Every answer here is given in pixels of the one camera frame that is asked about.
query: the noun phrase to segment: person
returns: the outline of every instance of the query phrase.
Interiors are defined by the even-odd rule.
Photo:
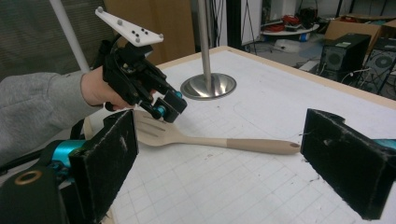
[[[0,166],[41,146],[110,102],[133,108],[103,81],[102,66],[86,74],[34,73],[0,82]]]

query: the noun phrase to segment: wooden panel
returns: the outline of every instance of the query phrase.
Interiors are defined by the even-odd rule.
[[[163,34],[148,60],[166,63],[195,52],[190,1],[105,0],[106,11],[150,31]]]

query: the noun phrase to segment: computer tower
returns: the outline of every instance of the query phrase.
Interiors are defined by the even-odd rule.
[[[396,39],[378,38],[364,65],[369,70],[361,75],[363,89],[381,93],[395,64]]]
[[[370,44],[370,35],[346,34],[323,46],[318,75],[349,84],[361,70]]]

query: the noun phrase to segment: spatula handle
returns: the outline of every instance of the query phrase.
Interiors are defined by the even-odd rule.
[[[270,139],[227,139],[227,147],[247,151],[273,154],[294,154],[300,152],[300,145],[282,140]]]
[[[300,145],[283,140],[197,137],[187,137],[183,140],[183,142],[187,144],[227,147],[272,154],[294,154],[300,152]]]

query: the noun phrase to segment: slotted spatula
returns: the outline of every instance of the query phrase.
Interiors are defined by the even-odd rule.
[[[148,112],[140,110],[134,111],[134,119],[137,140],[152,147],[183,143],[273,154],[294,154],[300,151],[300,145],[281,140],[190,137],[181,133],[173,123],[156,120]]]

